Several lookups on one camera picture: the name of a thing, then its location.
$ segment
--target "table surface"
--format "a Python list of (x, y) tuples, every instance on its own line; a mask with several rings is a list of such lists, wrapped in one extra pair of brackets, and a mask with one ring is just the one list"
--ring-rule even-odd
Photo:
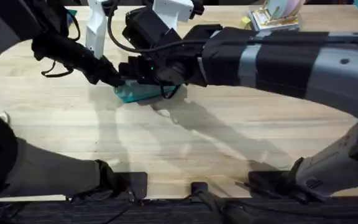
[[(72, 8), (78, 10), (84, 44), (90, 10)], [(132, 9), (120, 7), (112, 23), (127, 45), (121, 31)], [(206, 7), (178, 31), (183, 35), (195, 24), (237, 27), (246, 9)], [(355, 6), (305, 6), (301, 16), (303, 31), (358, 30)], [(76, 35), (74, 26), (70, 32)], [(107, 36), (104, 49), (116, 66), (129, 56)], [(149, 198), (182, 198), (193, 181), (207, 182), (220, 196), (248, 197), (236, 182), (245, 181), (249, 171), (290, 169), (357, 122), (326, 106), (251, 88), (187, 86), (172, 100), (123, 104), (110, 86), (90, 85), (80, 72), (41, 76), (51, 65), (33, 58), (29, 41), (0, 56), (0, 110), (10, 114), (16, 135), (49, 151), (102, 159), (115, 171), (147, 172)], [(358, 195), (358, 189), (340, 195)]]

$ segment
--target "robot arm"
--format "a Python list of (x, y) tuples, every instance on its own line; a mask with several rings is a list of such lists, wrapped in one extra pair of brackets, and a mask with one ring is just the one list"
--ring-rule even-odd
[[(195, 26), (181, 39), (144, 8), (127, 15), (123, 35), (137, 49), (199, 41), (129, 57), (119, 71), (139, 83), (246, 86), (314, 101), (358, 118), (358, 32), (271, 33), (208, 25)], [(301, 158), (290, 172), (278, 173), (272, 179), (252, 172), (250, 187), (268, 183), (263, 191), (301, 202), (358, 187), (358, 124), (319, 154)]]
[[(123, 32), (135, 46), (133, 52), (142, 49), (141, 56), (129, 57), (118, 72), (106, 57), (96, 57), (97, 52), (90, 49), (95, 42), (87, 49), (67, 37), (67, 12), (62, 5), (42, 0), (12, 2), (26, 12), (25, 21), (33, 29), (27, 26), (22, 34), (23, 21), (3, 19), (0, 11), (0, 42), (4, 43), (0, 53), (17, 42), (33, 39), (37, 60), (48, 57), (68, 70), (78, 69), (93, 84), (101, 80), (117, 86), (132, 79), (161, 86), (247, 86), (314, 101), (358, 117), (358, 33), (269, 33), (207, 25), (195, 26), (182, 39), (167, 25), (169, 22), (145, 7), (127, 14)], [(339, 177), (338, 167), (348, 167), (355, 178)], [(274, 190), (325, 198), (357, 187), (356, 177), (358, 126), (318, 155), (300, 159), (286, 174), (284, 187), (274, 186)]]

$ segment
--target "black mount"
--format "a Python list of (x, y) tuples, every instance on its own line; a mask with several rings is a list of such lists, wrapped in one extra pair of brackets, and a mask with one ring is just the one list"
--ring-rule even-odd
[(191, 183), (192, 202), (204, 203), (223, 224), (272, 224), (271, 220), (257, 218), (240, 204), (233, 200), (224, 199), (212, 194), (205, 182)]
[(252, 171), (248, 173), (248, 183), (244, 185), (253, 197), (268, 199), (293, 199), (301, 204), (321, 200), (300, 189), (295, 183), (296, 173), (303, 158), (298, 159), (291, 171)]

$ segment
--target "gray robot arm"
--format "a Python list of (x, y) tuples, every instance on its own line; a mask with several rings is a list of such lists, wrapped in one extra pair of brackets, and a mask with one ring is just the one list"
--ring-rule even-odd
[[(358, 118), (358, 45), (239, 45), (228, 38), (285, 37), (324, 40), (358, 38), (357, 33), (260, 32), (223, 29), (206, 44), (203, 75), (209, 85), (247, 86), (293, 96), (349, 113)], [(358, 187), (358, 124), (343, 138), (294, 165), (293, 182), (300, 192), (320, 200)]]
[(232, 44), (225, 39), (324, 40), (358, 33), (252, 32), (225, 28), (207, 42), (202, 71), (209, 85), (247, 86), (321, 103), (358, 118), (358, 45)]

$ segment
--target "black cable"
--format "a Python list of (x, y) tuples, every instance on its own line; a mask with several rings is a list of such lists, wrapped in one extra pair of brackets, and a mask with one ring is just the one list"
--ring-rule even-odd
[(162, 45), (160, 47), (155, 47), (152, 49), (132, 49), (130, 47), (127, 47), (127, 46), (121, 44), (120, 42), (118, 42), (118, 40), (115, 38), (114, 34), (112, 34), (112, 30), (111, 30), (112, 17), (114, 15), (114, 11), (118, 7), (118, 4), (119, 4), (119, 0), (116, 0), (114, 5), (110, 8), (110, 13), (109, 13), (108, 20), (107, 20), (107, 30), (108, 30), (110, 39), (122, 50), (126, 50), (126, 51), (132, 52), (132, 53), (151, 53), (151, 52), (165, 50), (165, 49), (169, 49), (172, 47), (185, 45), (185, 44), (205, 44), (208, 41), (208, 39), (205, 39), (205, 40), (183, 40), (183, 41), (178, 41), (178, 42), (172, 42), (170, 44)]
[(79, 40), (81, 38), (80, 25), (78, 24), (78, 21), (77, 21), (76, 17), (68, 9), (66, 9), (66, 12), (70, 15), (70, 17), (73, 20), (74, 25), (75, 25), (75, 27), (77, 29), (77, 32), (78, 32), (78, 36), (76, 38), (70, 38), (70, 39), (74, 40), (74, 41), (77, 41), (77, 40)]
[(126, 212), (128, 212), (132, 207), (134, 206), (134, 204), (130, 204), (129, 206), (127, 206), (126, 208), (124, 208), (121, 212), (119, 212), (117, 215), (111, 217), (109, 220), (103, 222), (102, 224), (109, 224), (111, 222), (113, 222), (114, 220), (118, 219), (119, 217), (121, 217), (123, 214), (125, 214)]
[[(113, 6), (110, 8), (110, 12), (108, 15), (108, 34), (110, 36), (110, 39), (122, 50), (126, 50), (128, 52), (132, 52), (132, 53), (151, 53), (151, 52), (156, 52), (156, 51), (160, 51), (160, 50), (165, 50), (165, 49), (169, 49), (172, 47), (177, 47), (180, 45), (186, 45), (186, 44), (205, 44), (207, 43), (207, 41), (209, 41), (210, 39), (200, 39), (200, 40), (182, 40), (182, 41), (178, 41), (178, 42), (172, 42), (166, 45), (161, 45), (159, 47), (155, 47), (152, 49), (133, 49), (130, 47), (127, 47), (123, 44), (121, 44), (120, 42), (118, 42), (118, 40), (115, 38), (114, 34), (112, 33), (111, 30), (111, 21), (112, 21), (112, 17), (114, 16), (114, 12), (117, 9), (119, 4), (119, 0), (116, 0), (115, 3), (113, 4)], [(295, 45), (295, 44), (300, 44), (300, 45), (323, 45), (323, 44), (358, 44), (358, 37), (354, 38), (354, 37), (328, 37), (326, 40), (324, 41), (315, 41), (313, 39), (307, 40), (307, 39), (299, 39), (299, 40), (293, 40), (293, 39), (288, 39), (288, 38), (283, 38), (283, 37), (274, 37), (274, 38), (269, 38), (269, 39), (264, 39), (264, 38), (254, 38), (254, 39), (248, 39), (248, 40), (244, 40), (244, 39), (227, 39), (227, 40), (222, 40), (221, 41), (222, 44), (290, 44), (290, 45)]]
[(293, 211), (286, 211), (286, 210), (277, 210), (274, 208), (262, 207), (258, 205), (249, 204), (246, 202), (228, 202), (229, 205), (239, 205), (240, 207), (250, 207), (256, 210), (265, 211), (265, 212), (273, 212), (279, 214), (286, 214), (286, 215), (296, 215), (301, 217), (311, 217), (311, 218), (325, 218), (325, 219), (335, 219), (335, 220), (358, 220), (358, 214), (352, 215), (325, 215), (321, 213), (310, 213), (310, 212), (293, 212)]

